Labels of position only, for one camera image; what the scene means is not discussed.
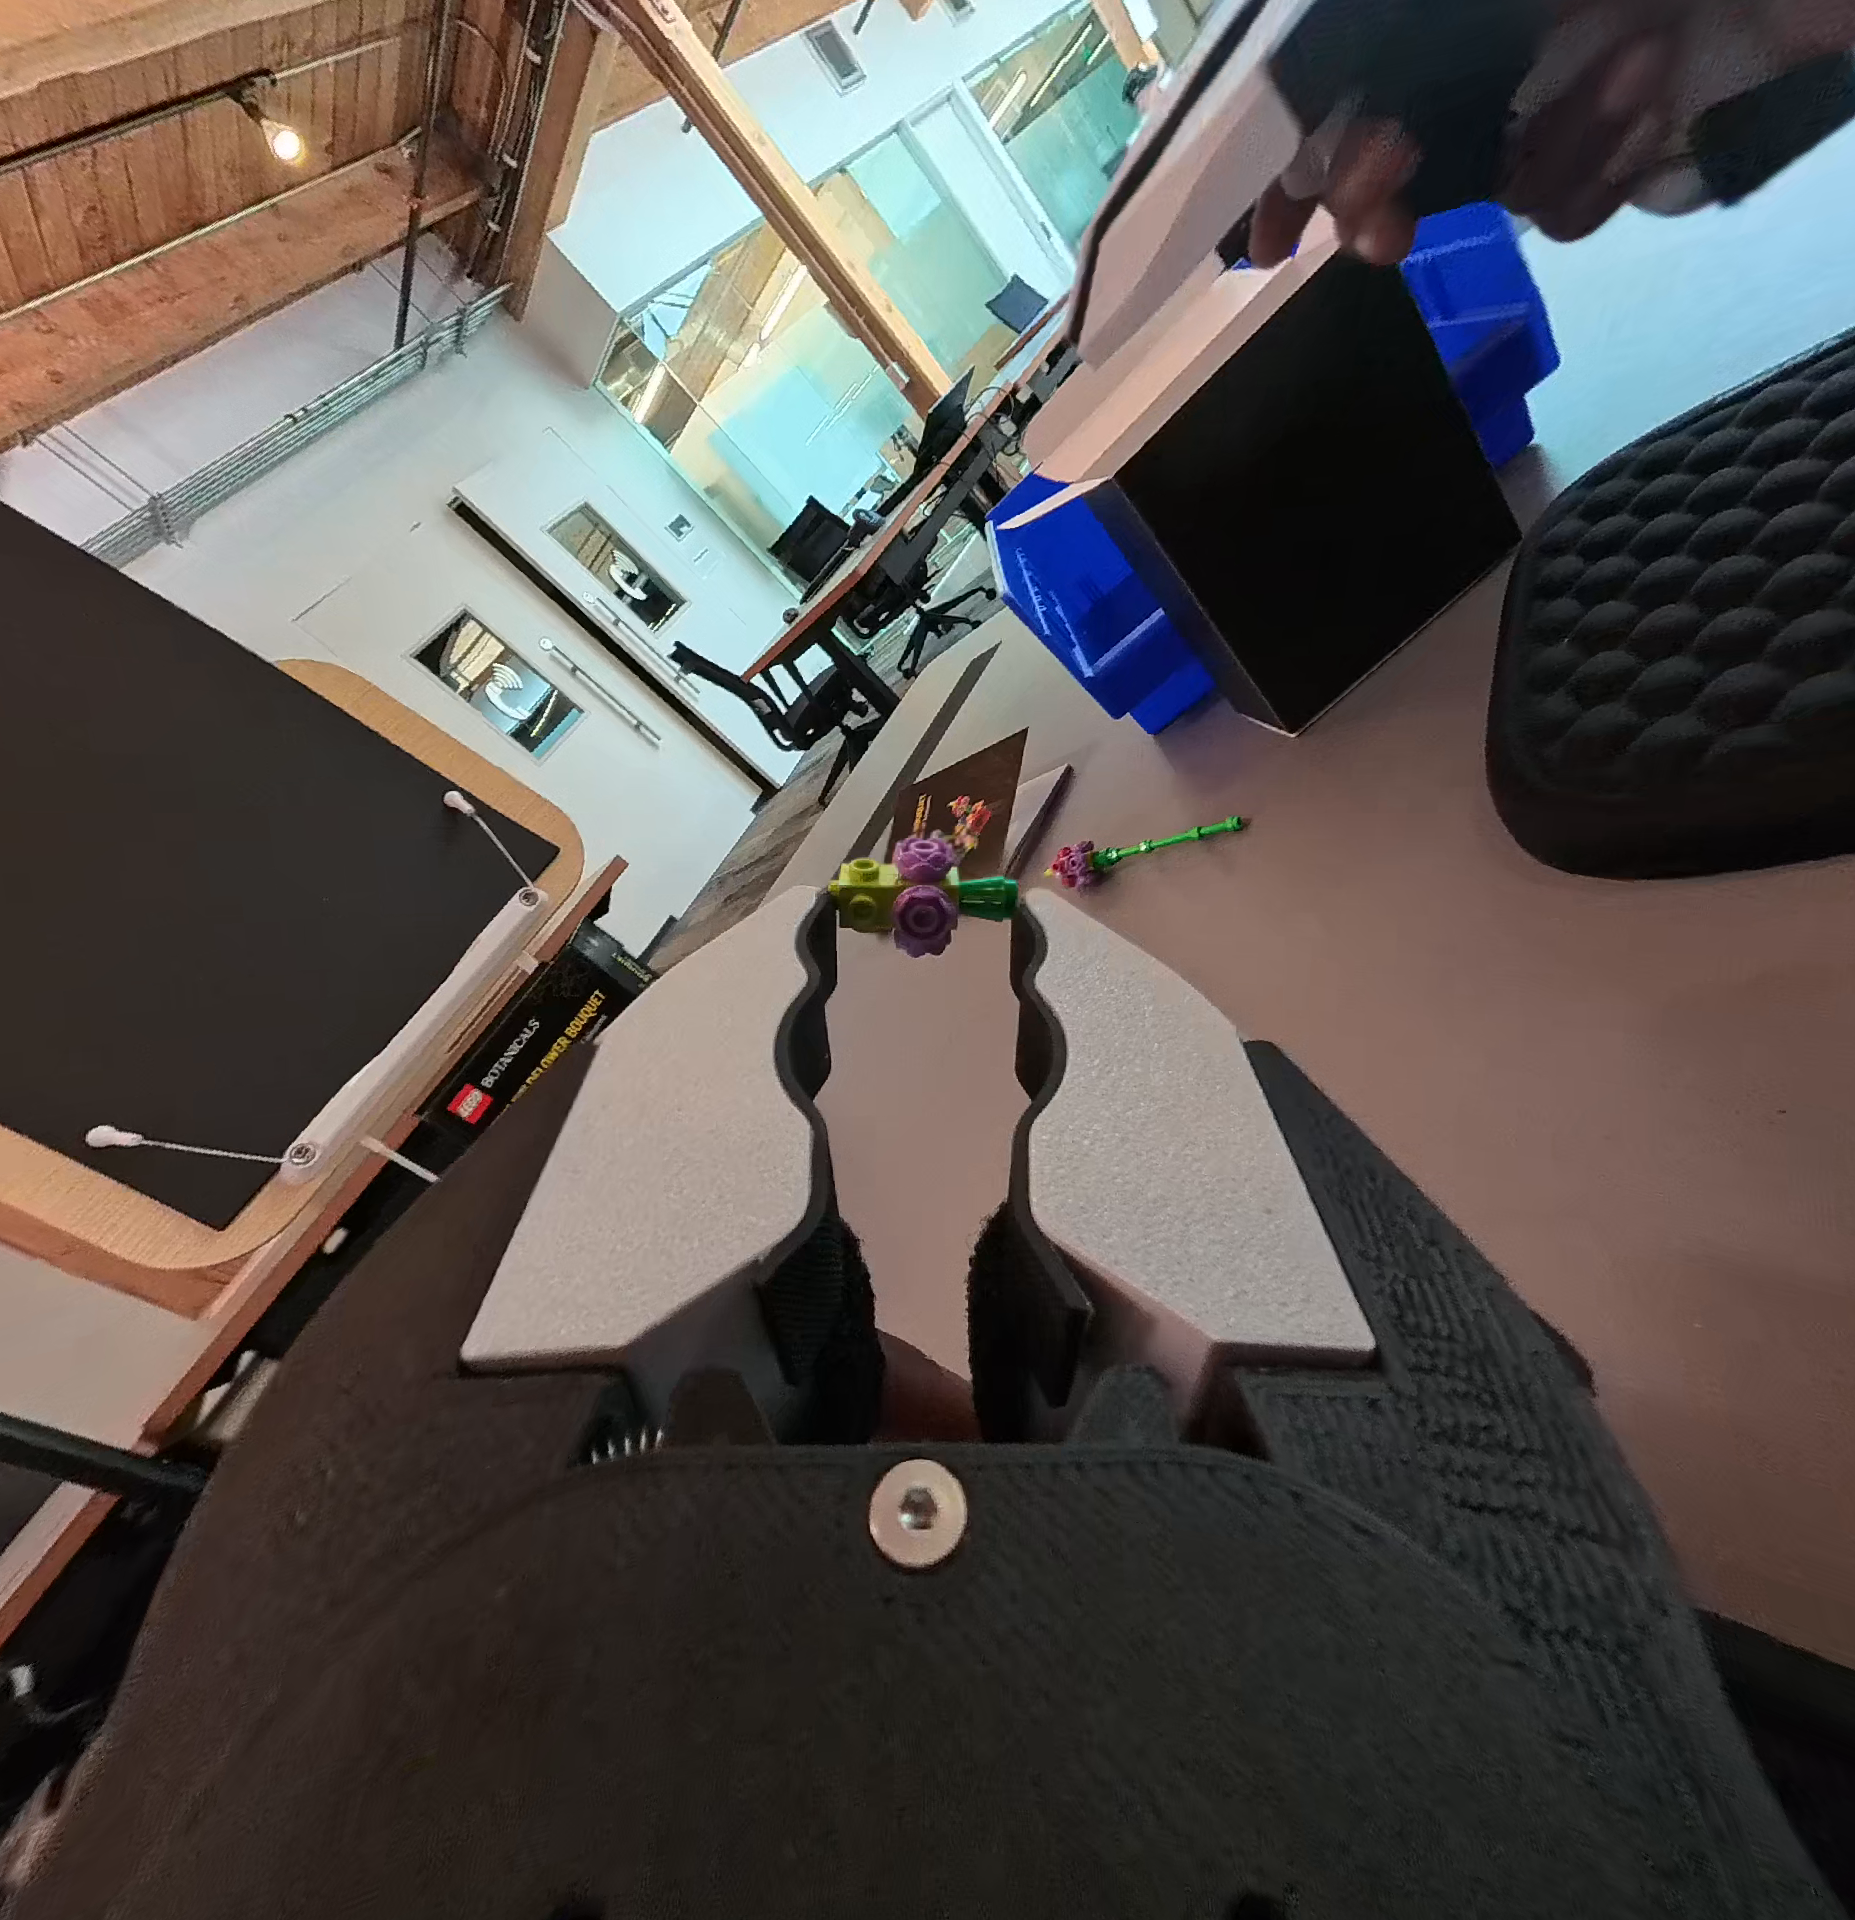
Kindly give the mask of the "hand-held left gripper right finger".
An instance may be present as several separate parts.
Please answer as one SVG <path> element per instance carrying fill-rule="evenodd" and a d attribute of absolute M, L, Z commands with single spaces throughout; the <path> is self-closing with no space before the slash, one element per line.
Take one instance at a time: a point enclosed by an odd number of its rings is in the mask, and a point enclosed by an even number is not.
<path fill-rule="evenodd" d="M 1031 1369 L 1366 1369 L 1369 1321 L 1236 1025 L 1073 907 L 1011 925 Z"/>

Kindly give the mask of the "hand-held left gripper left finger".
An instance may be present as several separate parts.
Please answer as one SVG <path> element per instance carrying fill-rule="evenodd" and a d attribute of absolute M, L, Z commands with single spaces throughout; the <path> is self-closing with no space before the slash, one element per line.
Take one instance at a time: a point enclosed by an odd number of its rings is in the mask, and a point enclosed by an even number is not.
<path fill-rule="evenodd" d="M 665 973 L 596 1044 L 462 1343 L 469 1373 L 817 1373 L 841 1279 L 834 907 L 796 885 Z"/>

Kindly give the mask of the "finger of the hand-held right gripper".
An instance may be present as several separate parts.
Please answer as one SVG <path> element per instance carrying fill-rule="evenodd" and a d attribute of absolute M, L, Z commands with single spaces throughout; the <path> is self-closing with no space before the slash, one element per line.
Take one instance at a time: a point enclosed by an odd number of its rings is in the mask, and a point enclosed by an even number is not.
<path fill-rule="evenodd" d="M 1147 94 L 1082 240 L 1070 299 L 1079 359 L 1125 347 L 1301 153 L 1310 132 L 1276 56 L 1307 14 L 1307 2 L 1216 5 Z"/>

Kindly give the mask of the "lego flower with green stem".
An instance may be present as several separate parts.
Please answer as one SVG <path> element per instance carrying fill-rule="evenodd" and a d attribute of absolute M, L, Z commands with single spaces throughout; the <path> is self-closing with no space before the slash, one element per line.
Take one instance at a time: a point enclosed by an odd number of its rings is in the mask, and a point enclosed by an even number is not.
<path fill-rule="evenodd" d="M 1084 838 L 1061 847 L 1051 865 L 1045 869 L 1045 876 L 1058 879 L 1060 885 L 1070 890 L 1090 890 L 1106 882 L 1108 876 L 1111 876 L 1118 869 L 1137 858 L 1179 847 L 1228 838 L 1231 835 L 1244 833 L 1247 826 L 1250 820 L 1246 817 L 1231 815 L 1214 825 L 1184 828 L 1161 836 L 1147 836 L 1131 844 L 1099 847 Z"/>

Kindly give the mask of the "black carton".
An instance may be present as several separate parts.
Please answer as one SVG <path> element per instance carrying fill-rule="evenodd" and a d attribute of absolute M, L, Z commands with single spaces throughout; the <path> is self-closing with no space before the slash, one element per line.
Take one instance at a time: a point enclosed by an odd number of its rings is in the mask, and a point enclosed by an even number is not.
<path fill-rule="evenodd" d="M 1219 696 L 1287 737 L 1490 573 L 1519 526 L 1405 277 L 1304 245 L 1196 279 L 1027 433 Z"/>

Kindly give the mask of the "purple toy flower cluster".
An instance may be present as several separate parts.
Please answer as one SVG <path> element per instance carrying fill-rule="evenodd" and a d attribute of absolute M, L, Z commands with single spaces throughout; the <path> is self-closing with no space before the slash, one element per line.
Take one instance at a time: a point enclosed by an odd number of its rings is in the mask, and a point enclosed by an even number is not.
<path fill-rule="evenodd" d="M 939 957 L 964 921 L 1002 925 L 1019 910 L 1011 876 L 963 876 L 963 849 L 942 833 L 894 843 L 886 861 L 856 857 L 826 885 L 841 927 L 886 936 L 913 959 Z"/>

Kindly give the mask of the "black lego set box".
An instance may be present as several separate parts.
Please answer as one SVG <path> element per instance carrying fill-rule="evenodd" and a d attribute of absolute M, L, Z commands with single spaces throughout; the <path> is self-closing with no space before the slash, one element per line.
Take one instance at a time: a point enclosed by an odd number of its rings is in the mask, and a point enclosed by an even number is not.
<path fill-rule="evenodd" d="M 652 981 L 652 970 L 615 936 L 597 925 L 580 927 L 478 1033 L 422 1116 L 450 1138 L 490 1127 Z"/>

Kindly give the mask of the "lego instruction booklet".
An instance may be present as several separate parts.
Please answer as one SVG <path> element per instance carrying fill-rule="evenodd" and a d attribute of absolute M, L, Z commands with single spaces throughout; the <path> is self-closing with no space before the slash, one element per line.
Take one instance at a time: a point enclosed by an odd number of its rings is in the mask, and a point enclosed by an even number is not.
<path fill-rule="evenodd" d="M 963 876 L 1021 876 L 1073 781 L 1070 762 L 1029 756 L 1027 744 L 1027 731 L 1011 732 L 902 788 L 886 857 L 905 841 L 939 836 L 960 854 Z"/>

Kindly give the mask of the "blue plastic bin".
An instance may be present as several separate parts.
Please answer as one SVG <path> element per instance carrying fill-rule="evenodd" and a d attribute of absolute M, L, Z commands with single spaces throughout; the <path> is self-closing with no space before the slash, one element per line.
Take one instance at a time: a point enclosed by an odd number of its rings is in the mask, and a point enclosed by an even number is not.
<path fill-rule="evenodd" d="M 1476 203 L 1428 215 L 1401 272 L 1492 467 L 1535 441 L 1531 393 L 1561 352 L 1515 219 Z"/>
<path fill-rule="evenodd" d="M 1093 506 L 1038 472 L 986 518 L 1005 604 L 1110 718 L 1166 732 L 1218 685 Z"/>

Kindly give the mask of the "black office chair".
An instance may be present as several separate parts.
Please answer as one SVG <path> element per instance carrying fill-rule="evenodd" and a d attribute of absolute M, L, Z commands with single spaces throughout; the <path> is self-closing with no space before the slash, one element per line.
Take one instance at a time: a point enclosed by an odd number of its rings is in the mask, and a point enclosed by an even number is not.
<path fill-rule="evenodd" d="M 785 690 L 771 681 L 772 670 L 749 679 L 680 643 L 671 651 L 671 661 L 698 682 L 738 698 L 785 750 L 804 753 L 828 732 L 853 735 L 870 722 L 870 708 L 839 666 L 825 669 L 812 681 L 791 673 L 791 690 Z"/>

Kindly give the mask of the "brown office desk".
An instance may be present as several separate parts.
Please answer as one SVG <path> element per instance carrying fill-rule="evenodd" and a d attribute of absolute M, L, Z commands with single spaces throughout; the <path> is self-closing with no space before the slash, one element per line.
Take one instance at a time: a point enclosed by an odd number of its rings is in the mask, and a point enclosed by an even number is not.
<path fill-rule="evenodd" d="M 1019 353 L 1002 384 L 974 404 L 944 457 L 905 494 L 869 540 L 832 567 L 808 593 L 785 631 L 744 670 L 762 682 L 795 670 L 818 652 L 867 708 L 894 711 L 897 696 L 869 663 L 859 640 L 877 638 L 890 622 L 923 605 L 931 564 L 944 527 L 967 520 L 983 530 L 989 510 L 1018 483 L 1025 428 L 1078 364 L 1058 326 L 1047 326 Z"/>

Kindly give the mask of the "black panel with wooden rim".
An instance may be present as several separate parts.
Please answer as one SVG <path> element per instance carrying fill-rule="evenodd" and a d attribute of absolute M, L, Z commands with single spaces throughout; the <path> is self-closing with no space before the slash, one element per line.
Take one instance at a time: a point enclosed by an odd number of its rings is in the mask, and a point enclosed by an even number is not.
<path fill-rule="evenodd" d="M 526 957 L 324 1177 L 403 1139 L 529 973 L 584 843 L 531 786 L 332 663 L 275 664 L 0 501 L 0 1241 L 205 1314 L 296 1203 L 268 1167 L 89 1149 L 151 1139 L 280 1154 L 443 983 L 516 890 L 459 788 L 552 905 Z M 186 1063 L 182 1001 L 243 943 L 339 986 L 335 1052 Z"/>

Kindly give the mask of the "black honeycomb cushion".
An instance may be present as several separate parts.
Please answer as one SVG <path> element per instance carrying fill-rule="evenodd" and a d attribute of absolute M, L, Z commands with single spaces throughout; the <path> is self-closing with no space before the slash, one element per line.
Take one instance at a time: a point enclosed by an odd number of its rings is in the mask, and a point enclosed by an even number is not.
<path fill-rule="evenodd" d="M 1855 326 L 1564 488 L 1498 619 L 1490 802 L 1568 876 L 1855 854 Z"/>

